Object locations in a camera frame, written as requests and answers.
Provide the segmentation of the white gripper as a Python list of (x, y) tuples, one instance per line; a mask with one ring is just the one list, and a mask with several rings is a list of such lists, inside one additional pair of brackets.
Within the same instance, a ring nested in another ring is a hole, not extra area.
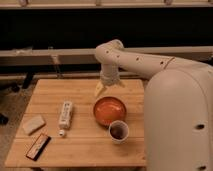
[(117, 66), (102, 65), (100, 72), (100, 79), (101, 82), (97, 84), (94, 92), (94, 95), (96, 97), (101, 95), (106, 90), (106, 86), (111, 86), (117, 83), (118, 86), (125, 88), (125, 84), (121, 80), (119, 80), (120, 77)]

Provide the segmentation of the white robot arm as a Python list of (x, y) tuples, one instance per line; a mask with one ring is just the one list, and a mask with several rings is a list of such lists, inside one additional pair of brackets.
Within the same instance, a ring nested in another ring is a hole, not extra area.
[(96, 93), (121, 82), (121, 68), (148, 80), (144, 93), (147, 171), (213, 171), (213, 66), (128, 52), (118, 39), (95, 48)]

